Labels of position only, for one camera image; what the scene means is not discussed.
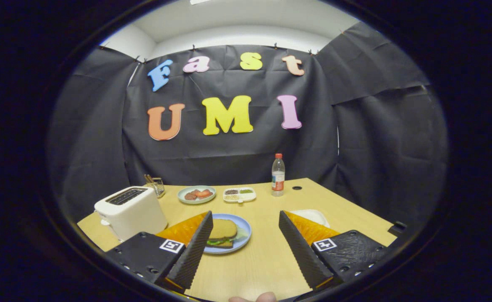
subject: blue letter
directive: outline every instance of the blue letter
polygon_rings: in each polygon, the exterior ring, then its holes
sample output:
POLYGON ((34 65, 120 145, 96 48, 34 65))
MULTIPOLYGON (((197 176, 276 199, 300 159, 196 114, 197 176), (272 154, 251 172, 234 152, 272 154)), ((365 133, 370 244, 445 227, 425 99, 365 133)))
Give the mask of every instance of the blue letter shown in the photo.
POLYGON ((167 77, 164 76, 169 76, 170 75, 170 68, 168 65, 173 64, 173 61, 171 60, 165 60, 164 63, 158 65, 155 69, 151 70, 147 75, 151 77, 152 80, 152 91, 157 91, 160 89, 160 87, 164 86, 168 79, 167 77))

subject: foam letter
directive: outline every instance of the foam letter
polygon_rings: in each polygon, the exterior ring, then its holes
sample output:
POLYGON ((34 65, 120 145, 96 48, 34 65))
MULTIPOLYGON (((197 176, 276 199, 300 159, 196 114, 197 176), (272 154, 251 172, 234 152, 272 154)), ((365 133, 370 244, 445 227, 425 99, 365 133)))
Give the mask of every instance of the foam letter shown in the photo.
POLYGON ((164 77, 170 75, 170 68, 168 65, 173 64, 171 60, 165 60, 164 63, 158 65, 155 69, 151 70, 147 75, 152 80, 152 91, 157 91, 160 87, 164 86, 170 79, 164 77))
POLYGON ((298 121, 296 108, 294 107, 296 96, 278 96, 277 99, 280 101, 281 108, 283 109, 283 122, 281 123, 281 127, 284 129, 301 128, 302 123, 298 121))
POLYGON ((170 140, 174 138, 179 130, 181 130, 181 111, 184 109, 184 104, 173 104, 170 107, 171 111, 171 127, 168 130, 162 130, 160 120, 164 107, 154 107, 147 111, 149 115, 149 135, 155 140, 170 140))
POLYGON ((248 104, 250 102, 251 97, 249 96, 236 96, 231 105, 229 105, 229 109, 225 109, 217 97, 204 99, 202 104, 207 108, 207 127, 203 129, 203 134, 218 134, 220 129, 216 126, 216 121, 218 121, 223 132, 227 133, 233 119, 235 119, 235 124, 231 128, 233 132, 252 132, 254 127, 250 124, 250 115, 248 113, 248 104))
POLYGON ((246 70, 259 70, 263 67, 261 55, 258 53, 243 53, 241 55, 241 67, 246 70))
POLYGON ((188 60, 188 64, 184 65, 183 71, 185 73, 192 73, 198 71, 198 73, 209 70, 209 57, 193 57, 188 60))
POLYGON ((296 59, 294 55, 288 55, 281 58, 281 60, 287 63, 287 69, 289 69, 290 73, 298 76, 304 75, 305 71, 298 69, 298 64, 302 64, 302 61, 296 59))

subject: finger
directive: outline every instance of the finger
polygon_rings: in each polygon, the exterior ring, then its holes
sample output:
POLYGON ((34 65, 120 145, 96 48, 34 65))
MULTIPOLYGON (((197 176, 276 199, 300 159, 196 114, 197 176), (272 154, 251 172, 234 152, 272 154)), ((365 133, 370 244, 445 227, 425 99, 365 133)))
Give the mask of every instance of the finger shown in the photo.
POLYGON ((246 300, 244 298, 241 298, 241 297, 231 297, 227 301, 228 302, 253 302, 253 301, 250 301, 250 300, 246 300))
POLYGON ((278 302, 276 300, 276 295, 273 292, 265 292, 261 294, 255 302, 278 302))

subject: wooden table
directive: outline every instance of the wooden table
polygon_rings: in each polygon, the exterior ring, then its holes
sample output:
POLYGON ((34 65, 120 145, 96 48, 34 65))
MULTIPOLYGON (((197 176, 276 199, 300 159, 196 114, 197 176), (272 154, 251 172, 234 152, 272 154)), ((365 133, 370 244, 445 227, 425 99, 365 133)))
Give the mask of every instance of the wooden table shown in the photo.
MULTIPOLYGON (((242 249, 227 255, 202 256, 192 287, 185 292, 193 297, 227 302, 229 297, 240 296, 255 301, 267 291, 273 291, 278 299, 311 291, 278 227, 280 210, 315 209, 325 215, 330 228, 340 233, 355 229, 385 246, 396 239, 388 233, 390 222, 308 178, 286 180, 281 197, 271 195, 270 183, 236 186, 253 187, 257 193, 257 199, 243 204, 223 201, 223 191, 233 186, 213 187, 216 197, 200 205, 183 204, 177 199, 177 192, 185 186, 166 185, 166 193, 159 199, 169 226, 210 210, 240 216, 252 227, 250 241, 242 249), (292 190, 293 186, 302 189, 292 190)), ((95 212, 78 226, 104 251, 119 244, 112 232, 100 224, 95 212)))

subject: white ceiling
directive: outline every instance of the white ceiling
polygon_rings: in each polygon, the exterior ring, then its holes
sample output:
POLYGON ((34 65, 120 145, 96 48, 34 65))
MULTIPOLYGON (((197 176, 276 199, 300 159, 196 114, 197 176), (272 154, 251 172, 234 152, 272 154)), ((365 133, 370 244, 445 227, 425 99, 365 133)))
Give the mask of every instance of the white ceiling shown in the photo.
POLYGON ((133 24, 156 43, 215 27, 266 25, 310 32, 332 40, 358 20, 319 0, 177 0, 133 24))

